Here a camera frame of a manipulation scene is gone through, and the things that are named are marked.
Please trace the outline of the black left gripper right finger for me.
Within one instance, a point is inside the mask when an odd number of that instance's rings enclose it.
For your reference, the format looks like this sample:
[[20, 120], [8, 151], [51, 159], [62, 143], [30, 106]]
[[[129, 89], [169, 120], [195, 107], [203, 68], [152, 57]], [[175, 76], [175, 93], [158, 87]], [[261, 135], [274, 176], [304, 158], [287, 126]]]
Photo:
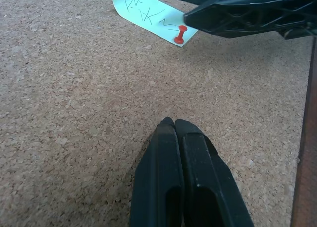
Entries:
[[209, 138], [193, 123], [178, 119], [185, 184], [187, 227], [252, 227], [235, 179]]

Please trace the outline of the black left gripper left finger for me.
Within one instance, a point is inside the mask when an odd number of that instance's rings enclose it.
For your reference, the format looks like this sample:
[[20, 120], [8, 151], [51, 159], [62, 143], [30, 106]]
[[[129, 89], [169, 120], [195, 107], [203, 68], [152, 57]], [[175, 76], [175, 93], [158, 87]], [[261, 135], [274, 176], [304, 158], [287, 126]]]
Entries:
[[134, 177], [131, 227], [182, 225], [184, 180], [174, 121], [156, 127]]

